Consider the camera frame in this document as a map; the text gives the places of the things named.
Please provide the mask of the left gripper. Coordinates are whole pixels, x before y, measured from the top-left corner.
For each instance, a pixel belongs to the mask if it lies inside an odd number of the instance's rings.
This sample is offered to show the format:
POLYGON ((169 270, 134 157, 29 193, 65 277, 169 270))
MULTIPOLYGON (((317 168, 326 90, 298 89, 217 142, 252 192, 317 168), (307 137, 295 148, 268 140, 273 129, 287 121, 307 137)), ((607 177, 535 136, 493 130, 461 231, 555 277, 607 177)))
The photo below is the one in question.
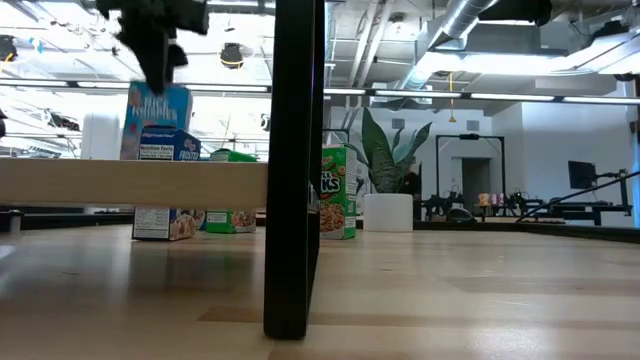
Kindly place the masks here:
POLYGON ((172 83, 174 71, 188 65, 184 50, 170 44, 162 29, 181 29, 206 35, 209 10, 206 1, 196 0, 97 0, 97 10, 105 17, 118 10, 121 31, 119 41, 138 60, 150 90, 162 94, 167 82, 172 83))

